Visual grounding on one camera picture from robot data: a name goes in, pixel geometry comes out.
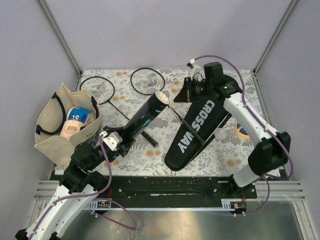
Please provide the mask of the shuttlecock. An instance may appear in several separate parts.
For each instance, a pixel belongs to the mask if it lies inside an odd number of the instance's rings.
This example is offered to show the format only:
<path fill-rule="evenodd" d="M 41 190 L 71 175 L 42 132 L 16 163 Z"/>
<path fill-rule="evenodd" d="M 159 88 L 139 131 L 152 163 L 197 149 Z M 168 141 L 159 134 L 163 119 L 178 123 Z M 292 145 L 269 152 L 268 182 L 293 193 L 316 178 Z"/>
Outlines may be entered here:
<path fill-rule="evenodd" d="M 171 88 L 175 91 L 178 91 L 182 88 L 182 83 L 177 78 L 174 78 L 172 80 Z"/>

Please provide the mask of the black shuttlecock tube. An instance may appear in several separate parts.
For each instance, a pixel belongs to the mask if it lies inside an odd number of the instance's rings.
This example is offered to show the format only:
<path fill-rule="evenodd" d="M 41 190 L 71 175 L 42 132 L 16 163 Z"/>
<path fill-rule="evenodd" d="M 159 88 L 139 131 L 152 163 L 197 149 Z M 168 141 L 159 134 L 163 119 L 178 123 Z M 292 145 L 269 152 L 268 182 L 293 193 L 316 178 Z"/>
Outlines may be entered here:
<path fill-rule="evenodd" d="M 153 147 L 157 147 L 158 143 L 145 132 L 145 129 L 169 103 L 169 98 L 162 91 L 156 90 L 119 131 L 122 144 L 132 143 L 139 134 L 142 134 Z"/>

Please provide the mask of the translucent tube lid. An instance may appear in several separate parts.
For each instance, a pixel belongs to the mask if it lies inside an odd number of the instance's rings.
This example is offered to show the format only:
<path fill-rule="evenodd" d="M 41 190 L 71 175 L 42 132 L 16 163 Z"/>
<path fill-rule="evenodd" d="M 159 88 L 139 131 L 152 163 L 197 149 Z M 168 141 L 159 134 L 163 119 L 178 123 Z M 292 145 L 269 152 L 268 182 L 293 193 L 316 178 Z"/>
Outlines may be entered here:
<path fill-rule="evenodd" d="M 224 140 L 227 137 L 227 132 L 223 128 L 217 128 L 214 131 L 214 136 L 218 140 Z"/>

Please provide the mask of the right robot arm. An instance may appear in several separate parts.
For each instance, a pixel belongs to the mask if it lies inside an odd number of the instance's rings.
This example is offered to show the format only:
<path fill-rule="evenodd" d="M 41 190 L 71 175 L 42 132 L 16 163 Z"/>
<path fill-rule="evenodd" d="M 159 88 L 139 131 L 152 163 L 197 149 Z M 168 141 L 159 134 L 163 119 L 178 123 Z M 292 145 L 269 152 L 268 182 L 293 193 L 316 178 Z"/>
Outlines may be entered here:
<path fill-rule="evenodd" d="M 205 78 L 202 80 L 195 79 L 199 67 L 192 65 L 191 68 L 192 75 L 184 78 L 182 88 L 173 100 L 174 103 L 191 103 L 191 106 L 165 156 L 165 164 L 171 170 L 182 170 L 231 114 L 245 129 L 254 147 L 247 164 L 228 181 L 228 194 L 239 198 L 245 193 L 246 186 L 288 162 L 291 137 L 269 125 L 251 108 L 238 82 L 224 74 L 219 62 L 203 66 Z"/>

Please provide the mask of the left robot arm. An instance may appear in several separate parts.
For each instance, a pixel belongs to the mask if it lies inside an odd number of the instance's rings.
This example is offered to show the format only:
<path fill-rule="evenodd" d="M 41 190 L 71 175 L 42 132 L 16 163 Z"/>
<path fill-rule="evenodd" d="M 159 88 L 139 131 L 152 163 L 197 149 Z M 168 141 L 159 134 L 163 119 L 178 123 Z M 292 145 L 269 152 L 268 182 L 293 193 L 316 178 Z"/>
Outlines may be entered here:
<path fill-rule="evenodd" d="M 28 228 L 19 230 L 17 240 L 60 240 L 75 218 L 94 201 L 115 204 L 111 199 L 112 173 L 104 176 L 95 168 L 124 157 L 136 138 L 122 127 L 103 129 L 98 146 L 82 142 L 75 147 L 69 166 L 40 216 Z"/>

